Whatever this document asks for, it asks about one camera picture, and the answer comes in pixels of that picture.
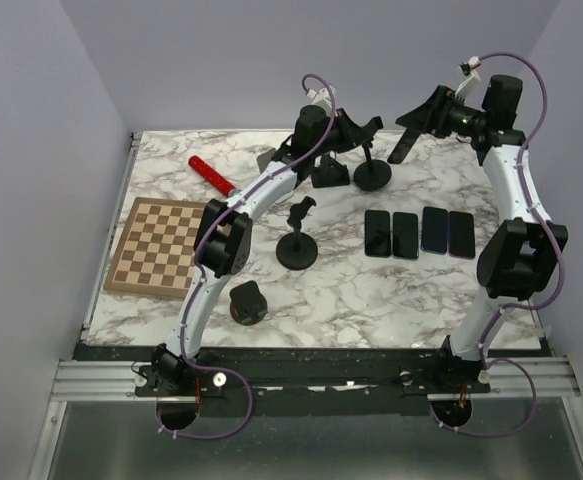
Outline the teal phone with dark screen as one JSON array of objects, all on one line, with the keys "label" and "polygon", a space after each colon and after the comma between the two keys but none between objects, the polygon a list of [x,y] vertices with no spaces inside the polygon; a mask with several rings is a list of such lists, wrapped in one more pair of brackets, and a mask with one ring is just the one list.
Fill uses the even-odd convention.
[{"label": "teal phone with dark screen", "polygon": [[392,254],[396,258],[416,260],[419,257],[419,220],[413,213],[392,215]]}]

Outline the purple phone with dark screen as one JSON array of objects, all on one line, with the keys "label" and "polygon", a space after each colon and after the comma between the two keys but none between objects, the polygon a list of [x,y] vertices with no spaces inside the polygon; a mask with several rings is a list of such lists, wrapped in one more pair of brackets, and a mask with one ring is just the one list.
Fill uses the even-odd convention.
[{"label": "purple phone with dark screen", "polygon": [[474,259],[476,255],[474,216],[450,211],[448,216],[448,252],[451,256]]}]

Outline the blue phone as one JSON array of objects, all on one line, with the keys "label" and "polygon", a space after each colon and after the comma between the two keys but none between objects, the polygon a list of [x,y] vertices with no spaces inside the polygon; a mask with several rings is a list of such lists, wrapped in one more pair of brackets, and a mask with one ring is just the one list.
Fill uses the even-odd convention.
[{"label": "blue phone", "polygon": [[448,211],[426,206],[422,212],[421,249],[446,254],[448,249]]}]

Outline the black phone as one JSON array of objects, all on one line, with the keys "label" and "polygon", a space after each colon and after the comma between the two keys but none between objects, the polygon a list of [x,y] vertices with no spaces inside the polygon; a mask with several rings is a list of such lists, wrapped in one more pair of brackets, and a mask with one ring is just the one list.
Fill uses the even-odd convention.
[{"label": "black phone", "polygon": [[383,210],[367,210],[364,214],[364,253],[368,257],[391,256],[390,214]]}]

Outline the black round base clamp stand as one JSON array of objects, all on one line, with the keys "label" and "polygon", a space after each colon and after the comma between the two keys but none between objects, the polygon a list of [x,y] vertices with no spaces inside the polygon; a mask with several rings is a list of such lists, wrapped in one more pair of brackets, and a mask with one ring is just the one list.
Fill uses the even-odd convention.
[{"label": "black round base clamp stand", "polygon": [[308,211],[316,206],[316,201],[309,196],[291,206],[287,224],[292,232],[284,235],[276,246],[276,258],[285,268],[293,271],[305,270],[312,266],[318,257],[316,241],[301,231],[302,221]]}]

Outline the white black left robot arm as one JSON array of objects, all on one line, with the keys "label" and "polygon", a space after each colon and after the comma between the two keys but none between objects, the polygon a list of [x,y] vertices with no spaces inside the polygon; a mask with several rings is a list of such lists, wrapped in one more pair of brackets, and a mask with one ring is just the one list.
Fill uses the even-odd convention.
[{"label": "white black left robot arm", "polygon": [[251,184],[226,201],[206,204],[194,243],[194,276],[178,321],[152,353],[151,365],[168,393],[185,393],[194,372],[207,369],[193,360],[222,290],[249,258],[255,221],[310,176],[316,158],[369,147],[383,128],[379,116],[358,125],[342,108],[327,112],[305,106],[292,134],[267,156],[266,167]]}]

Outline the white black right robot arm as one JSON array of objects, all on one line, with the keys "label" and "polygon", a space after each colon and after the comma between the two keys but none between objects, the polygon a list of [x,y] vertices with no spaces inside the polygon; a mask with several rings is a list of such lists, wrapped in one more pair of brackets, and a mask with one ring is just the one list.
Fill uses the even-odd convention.
[{"label": "white black right robot arm", "polygon": [[500,225],[478,258],[476,297],[444,343],[453,357],[435,362],[430,370],[433,384],[445,392],[467,380],[460,360],[485,362],[507,310],[540,309],[532,298],[551,277],[564,276],[562,252],[568,241],[567,228],[553,222],[540,202],[529,169],[527,136],[514,127],[522,80],[492,76],[480,108],[466,105],[462,95],[467,86],[439,85],[423,104],[399,116],[396,123],[404,133],[389,156],[390,163],[402,163],[425,134],[469,138],[499,215]]}]

